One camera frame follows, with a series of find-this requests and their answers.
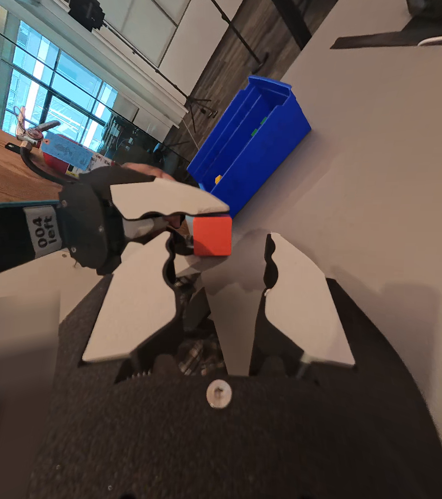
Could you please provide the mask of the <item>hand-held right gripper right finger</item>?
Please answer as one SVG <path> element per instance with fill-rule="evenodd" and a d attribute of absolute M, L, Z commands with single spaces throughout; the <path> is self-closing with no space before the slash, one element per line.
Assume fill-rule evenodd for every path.
<path fill-rule="evenodd" d="M 353 367 L 356 362 L 326 277 L 278 233 L 267 235 L 264 314 L 297 347 L 299 362 Z"/>

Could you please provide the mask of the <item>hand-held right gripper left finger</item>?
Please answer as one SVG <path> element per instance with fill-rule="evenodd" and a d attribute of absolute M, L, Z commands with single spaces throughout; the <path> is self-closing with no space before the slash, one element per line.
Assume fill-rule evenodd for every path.
<path fill-rule="evenodd" d="M 174 238 L 163 232 L 127 245 L 82 354 L 84 363 L 124 359 L 179 313 Z"/>

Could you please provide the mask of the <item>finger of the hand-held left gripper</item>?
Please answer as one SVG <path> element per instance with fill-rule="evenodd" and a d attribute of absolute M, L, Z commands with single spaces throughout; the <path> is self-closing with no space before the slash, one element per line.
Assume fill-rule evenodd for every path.
<path fill-rule="evenodd" d="M 148 240 L 155 237 L 156 233 L 168 227 L 168 222 L 164 217 L 154 217 L 140 221 L 123 220 L 124 235 L 127 241 L 127 245 L 123 250 L 123 261 L 139 251 Z M 178 246 L 185 244 L 184 253 L 186 253 L 186 250 L 193 249 L 193 237 L 190 235 L 185 222 L 180 229 L 173 228 L 173 233 L 179 237 Z M 174 266 L 177 278 L 186 278 L 205 272 L 205 261 L 193 254 L 177 253 Z"/>
<path fill-rule="evenodd" d="M 227 214 L 229 205 L 200 188 L 162 178 L 110 186 L 111 200 L 126 220 L 152 215 Z"/>

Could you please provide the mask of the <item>red wooden cube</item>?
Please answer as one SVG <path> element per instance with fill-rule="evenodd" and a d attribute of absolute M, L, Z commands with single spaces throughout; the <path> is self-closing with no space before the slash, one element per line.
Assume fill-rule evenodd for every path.
<path fill-rule="evenodd" d="M 232 249 L 232 218 L 229 215 L 196 216 L 192 221 L 193 254 L 228 257 Z"/>

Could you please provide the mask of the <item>blue plastic bin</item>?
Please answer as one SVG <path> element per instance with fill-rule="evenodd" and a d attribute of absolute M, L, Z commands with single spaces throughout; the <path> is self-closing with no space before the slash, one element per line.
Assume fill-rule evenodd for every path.
<path fill-rule="evenodd" d="M 229 205 L 234 218 L 310 131 L 289 84 L 252 75 L 187 171 L 201 189 Z M 215 185 L 218 175 L 223 177 Z"/>

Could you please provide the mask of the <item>person's left hand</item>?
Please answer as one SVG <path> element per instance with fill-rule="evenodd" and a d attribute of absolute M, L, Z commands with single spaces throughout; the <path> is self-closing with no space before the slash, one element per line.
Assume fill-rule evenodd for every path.
<path fill-rule="evenodd" d="M 125 163 L 123 165 L 125 168 L 137 171 L 141 174 L 156 177 L 156 178 L 162 178 L 162 179 L 167 179 L 170 181 L 174 181 L 175 179 L 169 175 L 168 173 L 164 172 L 158 167 L 147 165 L 147 164 L 141 164 L 141 163 Z"/>

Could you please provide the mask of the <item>red fire extinguisher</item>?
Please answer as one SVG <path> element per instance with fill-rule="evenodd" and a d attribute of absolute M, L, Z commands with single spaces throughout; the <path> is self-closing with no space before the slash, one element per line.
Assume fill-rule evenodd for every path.
<path fill-rule="evenodd" d="M 57 120 L 54 121 L 49 121 L 45 123 L 41 123 L 38 125 L 30 126 L 27 127 L 25 122 L 26 122 L 26 109 L 25 106 L 22 106 L 20 108 L 15 107 L 14 108 L 14 114 L 17 117 L 17 127 L 16 127 L 16 137 L 18 140 L 20 140 L 24 145 L 34 147 L 36 149 L 39 149 L 43 155 L 43 159 L 45 164 L 50 167 L 52 170 L 56 171 L 59 174 L 69 176 L 72 178 L 78 179 L 80 174 L 82 173 L 88 173 L 93 170 L 96 170 L 100 167 L 107 167 L 107 166 L 112 166 L 114 162 L 105 157 L 102 154 L 99 154 L 95 151 L 92 151 L 88 147 L 92 153 L 93 157 L 91 159 L 90 165 L 87 170 L 83 171 L 77 167 L 74 167 L 72 165 L 69 165 L 68 163 L 65 163 L 61 160 L 58 160 L 46 153 L 43 153 L 42 151 L 42 143 L 43 140 L 46 136 L 47 133 L 51 132 L 53 128 L 57 128 L 61 125 L 61 123 Z"/>

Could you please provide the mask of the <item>blue paper tag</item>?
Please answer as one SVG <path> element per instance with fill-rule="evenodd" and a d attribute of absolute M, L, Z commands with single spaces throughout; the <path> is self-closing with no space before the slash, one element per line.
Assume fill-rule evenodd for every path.
<path fill-rule="evenodd" d="M 83 171 L 88 169 L 93 157 L 93 153 L 83 145 L 51 132 L 43 140 L 42 151 Z"/>

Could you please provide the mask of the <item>black light stand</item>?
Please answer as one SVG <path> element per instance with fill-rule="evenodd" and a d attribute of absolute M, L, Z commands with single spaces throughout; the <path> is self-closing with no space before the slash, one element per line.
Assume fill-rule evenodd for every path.
<path fill-rule="evenodd" d="M 219 12 L 221 15 L 222 19 L 224 22 L 227 23 L 228 28 L 234 33 L 236 38 L 240 41 L 240 43 L 244 46 L 244 48 L 247 50 L 251 58 L 255 61 L 255 67 L 254 69 L 251 70 L 251 74 L 257 74 L 262 67 L 265 65 L 265 63 L 268 60 L 269 53 L 265 52 L 263 56 L 260 58 L 257 56 L 257 54 L 253 51 L 253 49 L 249 46 L 247 41 L 244 39 L 242 34 L 238 31 L 238 29 L 235 27 L 234 23 L 232 20 L 228 17 L 228 15 L 224 12 L 224 10 L 220 7 L 217 1 L 210 1 L 213 6 L 216 8 L 216 10 Z"/>
<path fill-rule="evenodd" d="M 147 58 L 134 44 L 132 44 L 126 37 L 124 37 L 122 34 L 120 34 L 116 28 L 114 28 L 109 22 L 103 20 L 102 21 L 102 26 L 108 29 L 113 35 L 117 37 L 117 39 L 121 42 L 124 43 L 124 45 L 129 48 L 132 52 L 133 55 L 136 55 L 140 57 L 148 66 L 150 66 L 156 74 L 158 74 L 161 78 L 163 78 L 168 84 L 170 84 L 176 91 L 178 91 L 182 97 L 185 98 L 186 104 L 187 104 L 187 109 L 189 110 L 189 113 L 191 115 L 192 119 L 192 126 L 193 126 L 193 131 L 194 133 L 197 132 L 196 128 L 196 122 L 195 122 L 195 117 L 193 115 L 193 107 L 197 107 L 201 114 L 207 116 L 208 118 L 214 119 L 218 115 L 218 110 L 213 109 L 209 106 L 206 105 L 206 103 L 210 103 L 211 99 L 201 99 L 201 98 L 196 98 L 191 95 L 187 95 L 184 91 L 182 91 L 176 84 L 174 84 L 173 81 L 171 81 L 168 77 L 166 77 L 160 69 L 150 61 L 149 58 Z"/>

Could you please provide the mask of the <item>large glass window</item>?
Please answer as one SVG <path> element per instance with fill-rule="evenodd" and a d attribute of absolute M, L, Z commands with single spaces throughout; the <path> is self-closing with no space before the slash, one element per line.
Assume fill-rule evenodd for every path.
<path fill-rule="evenodd" d="M 44 35 L 0 6 L 0 129 L 13 135 L 25 108 L 26 127 L 55 128 L 93 151 L 117 159 L 132 143 L 133 125 L 113 111 L 117 90 Z"/>

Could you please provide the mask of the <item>black ceiling device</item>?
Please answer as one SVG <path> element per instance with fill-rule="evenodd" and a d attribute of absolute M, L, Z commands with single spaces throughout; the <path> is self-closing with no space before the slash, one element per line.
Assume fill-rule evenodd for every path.
<path fill-rule="evenodd" d="M 68 1 L 68 15 L 92 32 L 104 24 L 105 14 L 99 1 Z"/>

